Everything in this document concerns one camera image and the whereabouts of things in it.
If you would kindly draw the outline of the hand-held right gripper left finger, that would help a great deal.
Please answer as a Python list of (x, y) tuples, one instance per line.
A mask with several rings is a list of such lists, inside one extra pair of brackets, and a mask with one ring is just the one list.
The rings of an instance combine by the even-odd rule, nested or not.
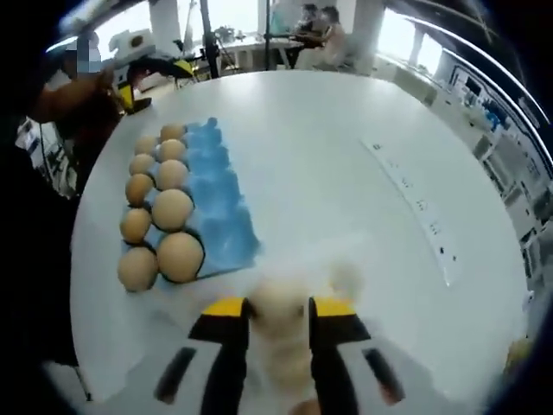
[(190, 313), (173, 303), (133, 303), (124, 339), (86, 365), (104, 414), (238, 414), (244, 397), (249, 323), (242, 297)]

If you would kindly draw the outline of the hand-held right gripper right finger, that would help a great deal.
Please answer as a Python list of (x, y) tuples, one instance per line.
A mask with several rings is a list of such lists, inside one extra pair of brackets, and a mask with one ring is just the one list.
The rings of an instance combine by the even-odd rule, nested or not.
[(312, 374), (323, 414), (469, 414), (428, 369), (338, 299), (309, 300)]

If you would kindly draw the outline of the person's left hand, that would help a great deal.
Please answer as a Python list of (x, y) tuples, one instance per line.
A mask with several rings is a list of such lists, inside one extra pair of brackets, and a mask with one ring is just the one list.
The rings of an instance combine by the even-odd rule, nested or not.
[(112, 67), (102, 69), (96, 78), (96, 87), (104, 93), (113, 93), (114, 70)]

